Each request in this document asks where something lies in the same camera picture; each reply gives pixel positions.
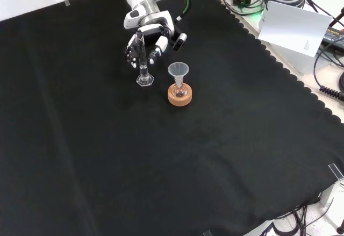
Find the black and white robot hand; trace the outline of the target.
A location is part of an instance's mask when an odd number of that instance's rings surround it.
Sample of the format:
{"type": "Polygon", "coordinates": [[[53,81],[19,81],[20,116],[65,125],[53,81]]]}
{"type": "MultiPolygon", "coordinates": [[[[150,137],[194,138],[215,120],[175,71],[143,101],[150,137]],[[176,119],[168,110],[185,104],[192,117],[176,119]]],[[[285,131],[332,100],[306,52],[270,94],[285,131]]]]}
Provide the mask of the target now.
{"type": "Polygon", "coordinates": [[[125,58],[134,68],[139,63],[141,54],[138,50],[138,43],[135,42],[136,36],[141,38],[156,38],[153,51],[148,56],[148,63],[153,65],[165,52],[169,39],[174,35],[174,29],[170,28],[173,24],[170,13],[168,11],[147,14],[143,7],[138,7],[129,12],[124,20],[124,28],[136,28],[136,33],[132,35],[127,46],[125,47],[125,58]]]}

